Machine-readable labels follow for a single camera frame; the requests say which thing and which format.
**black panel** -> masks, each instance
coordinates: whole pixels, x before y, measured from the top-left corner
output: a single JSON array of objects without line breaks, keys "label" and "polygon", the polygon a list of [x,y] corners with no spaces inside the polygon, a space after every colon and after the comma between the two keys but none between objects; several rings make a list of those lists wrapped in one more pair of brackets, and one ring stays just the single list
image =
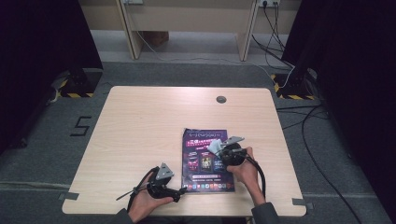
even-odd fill
[{"label": "black panel", "polygon": [[396,6],[352,1],[318,68],[318,83],[342,134],[396,222]]},{"label": "black panel", "polygon": [[77,0],[0,1],[0,153],[27,132],[63,71],[102,68]]}]

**magazine cover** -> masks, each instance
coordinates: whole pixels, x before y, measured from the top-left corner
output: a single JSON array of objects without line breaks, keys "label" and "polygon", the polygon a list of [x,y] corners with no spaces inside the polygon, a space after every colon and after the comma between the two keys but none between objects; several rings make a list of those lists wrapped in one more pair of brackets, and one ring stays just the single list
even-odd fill
[{"label": "magazine cover", "polygon": [[186,129],[182,143],[181,187],[191,192],[235,192],[233,174],[207,150],[213,140],[227,140],[227,130]]}]

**white cable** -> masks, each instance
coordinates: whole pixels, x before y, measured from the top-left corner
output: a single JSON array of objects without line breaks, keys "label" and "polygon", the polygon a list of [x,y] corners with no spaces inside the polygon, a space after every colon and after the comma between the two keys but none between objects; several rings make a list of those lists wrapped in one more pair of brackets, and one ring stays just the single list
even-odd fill
[{"label": "white cable", "polygon": [[[164,61],[164,62],[173,62],[173,61],[194,61],[194,60],[208,60],[208,61],[219,60],[219,61],[225,61],[225,62],[229,62],[229,63],[241,63],[241,64],[243,64],[243,63],[249,63],[249,62],[236,62],[236,61],[232,61],[232,60],[228,60],[228,59],[222,59],[222,58],[209,59],[209,58],[201,58],[201,57],[198,57],[198,58],[189,58],[189,59],[181,59],[181,58],[165,59],[165,58],[162,58],[162,57],[160,57],[160,56],[158,55],[157,51],[155,51],[155,50],[149,45],[149,43],[146,42],[146,40],[143,38],[142,35],[139,34],[139,32],[137,32],[137,34],[140,36],[140,38],[143,40],[143,42],[146,44],[146,46],[155,54],[155,56],[156,56],[160,61]],[[261,70],[263,70],[263,71],[265,72],[265,74],[272,80],[271,76],[269,75],[269,73],[267,72],[267,70],[265,70],[265,68],[263,68],[263,67],[261,67],[261,66],[255,64],[255,63],[249,63],[249,64],[252,64],[252,65],[255,65],[255,66],[259,67],[259,68],[260,68]]]}]

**person's right hand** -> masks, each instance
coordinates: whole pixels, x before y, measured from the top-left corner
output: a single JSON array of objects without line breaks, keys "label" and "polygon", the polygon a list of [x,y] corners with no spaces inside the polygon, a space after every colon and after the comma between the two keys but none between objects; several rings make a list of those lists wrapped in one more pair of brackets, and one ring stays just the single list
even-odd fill
[{"label": "person's right hand", "polygon": [[[253,148],[247,147],[246,150],[247,155],[254,160]],[[255,205],[265,203],[265,198],[259,185],[258,172],[253,164],[245,159],[238,166],[227,166],[227,171],[233,173],[240,182],[245,184]]]}]

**person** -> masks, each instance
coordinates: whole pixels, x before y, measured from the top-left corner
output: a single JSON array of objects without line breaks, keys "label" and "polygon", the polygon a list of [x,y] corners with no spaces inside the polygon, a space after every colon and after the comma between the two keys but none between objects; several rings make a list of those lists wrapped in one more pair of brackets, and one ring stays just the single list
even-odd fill
[{"label": "person", "polygon": [[[253,158],[253,149],[247,147],[247,154]],[[253,218],[257,224],[273,224],[278,223],[279,219],[274,206],[271,203],[265,201],[265,197],[260,189],[258,180],[258,171],[256,168],[247,160],[238,166],[228,166],[227,171],[233,173],[236,178],[242,182],[247,191],[249,192],[254,208],[251,209]],[[134,198],[129,212],[126,209],[120,210],[114,219],[112,224],[135,224],[143,218],[147,217],[154,209],[159,206],[171,203],[172,198],[152,198],[147,190],[141,190]]]}]

